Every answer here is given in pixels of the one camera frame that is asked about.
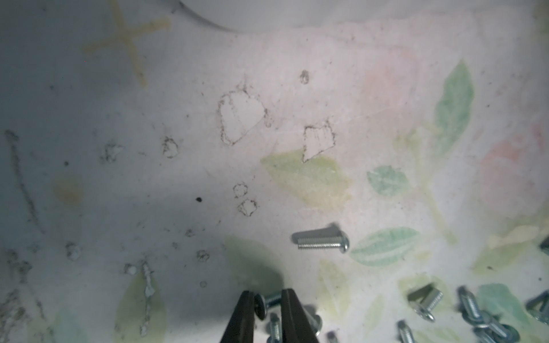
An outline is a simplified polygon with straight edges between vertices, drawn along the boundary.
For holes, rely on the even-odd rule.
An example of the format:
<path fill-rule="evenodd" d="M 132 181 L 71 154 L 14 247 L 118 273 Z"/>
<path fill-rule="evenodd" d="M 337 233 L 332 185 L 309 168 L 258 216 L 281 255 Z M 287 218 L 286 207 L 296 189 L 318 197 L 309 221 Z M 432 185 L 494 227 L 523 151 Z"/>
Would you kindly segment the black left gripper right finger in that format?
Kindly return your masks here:
<path fill-rule="evenodd" d="M 318 343 L 296 292 L 284 289 L 281 296 L 283 342 Z"/>

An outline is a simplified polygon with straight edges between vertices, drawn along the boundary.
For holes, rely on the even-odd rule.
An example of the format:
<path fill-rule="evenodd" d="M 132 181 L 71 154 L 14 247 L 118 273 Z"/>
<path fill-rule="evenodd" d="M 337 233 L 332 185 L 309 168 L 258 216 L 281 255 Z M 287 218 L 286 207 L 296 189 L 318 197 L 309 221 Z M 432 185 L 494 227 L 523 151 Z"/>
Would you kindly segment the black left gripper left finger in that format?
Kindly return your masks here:
<path fill-rule="evenodd" d="M 230 321 L 220 340 L 221 343 L 253 343 L 255 293 L 244 291 L 236 304 Z"/>

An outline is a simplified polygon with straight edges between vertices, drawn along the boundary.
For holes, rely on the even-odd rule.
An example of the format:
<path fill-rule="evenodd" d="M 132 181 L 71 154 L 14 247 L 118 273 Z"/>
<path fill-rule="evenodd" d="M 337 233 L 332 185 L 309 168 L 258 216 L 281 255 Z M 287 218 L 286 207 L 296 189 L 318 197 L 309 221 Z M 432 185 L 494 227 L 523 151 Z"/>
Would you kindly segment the white plastic storage box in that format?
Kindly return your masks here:
<path fill-rule="evenodd" d="M 219 27 L 263 32 L 294 27 L 320 27 L 370 19 L 404 19 L 427 13 L 446 14 L 534 1 L 463 0 L 182 0 L 182 5 Z"/>

